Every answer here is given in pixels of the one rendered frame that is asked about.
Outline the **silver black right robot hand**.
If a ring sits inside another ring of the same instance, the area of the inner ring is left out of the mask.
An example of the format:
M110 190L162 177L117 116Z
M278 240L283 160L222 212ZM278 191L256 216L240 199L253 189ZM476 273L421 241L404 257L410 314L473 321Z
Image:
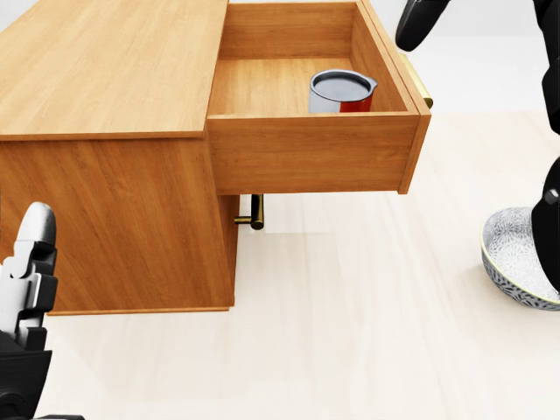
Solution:
M542 31L549 68L542 91L549 125L560 136L560 0L532 0ZM450 0L407 0L395 42L411 52L428 36ZM560 157L550 167L542 197L531 212L535 250L550 284L560 292Z

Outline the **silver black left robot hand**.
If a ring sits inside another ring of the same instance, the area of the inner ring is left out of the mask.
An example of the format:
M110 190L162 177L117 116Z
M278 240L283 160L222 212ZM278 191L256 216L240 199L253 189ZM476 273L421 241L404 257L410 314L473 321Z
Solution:
M35 414L53 355L43 320L55 303L56 259L53 210L33 202L0 264L0 420L44 419Z

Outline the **wooden cabinet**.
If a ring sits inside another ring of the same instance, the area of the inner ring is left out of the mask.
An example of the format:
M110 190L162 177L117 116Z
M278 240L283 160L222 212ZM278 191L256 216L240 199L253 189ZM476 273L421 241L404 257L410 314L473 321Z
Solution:
M52 208L56 313L230 307L206 130L227 7L38 0L0 31L2 251Z

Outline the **wooden cabinet drawer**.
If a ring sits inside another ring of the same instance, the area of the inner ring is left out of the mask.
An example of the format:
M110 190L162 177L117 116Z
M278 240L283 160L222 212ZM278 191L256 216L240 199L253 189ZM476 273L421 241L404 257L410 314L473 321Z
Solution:
M231 286L229 306L232 307L235 305L235 272L238 244L238 225L235 223L235 217L238 215L240 209L240 196L219 195L218 205L220 210L225 255L227 258L229 284Z
M375 79L370 109L310 113L327 69ZM369 0L227 6L206 119L219 194L404 194L430 119Z

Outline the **red and silver tin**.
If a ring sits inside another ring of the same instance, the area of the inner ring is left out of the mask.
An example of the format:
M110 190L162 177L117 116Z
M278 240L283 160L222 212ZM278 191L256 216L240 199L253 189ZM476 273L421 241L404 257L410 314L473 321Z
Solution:
M362 73L327 69L310 80L309 113L369 112L378 82Z

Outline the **blue patterned bowl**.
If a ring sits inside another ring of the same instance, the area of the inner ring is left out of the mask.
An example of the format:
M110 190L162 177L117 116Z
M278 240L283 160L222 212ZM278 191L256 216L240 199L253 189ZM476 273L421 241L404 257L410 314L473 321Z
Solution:
M508 207L489 215L479 238L483 266L498 289L522 305L560 312L560 292L536 253L529 207Z

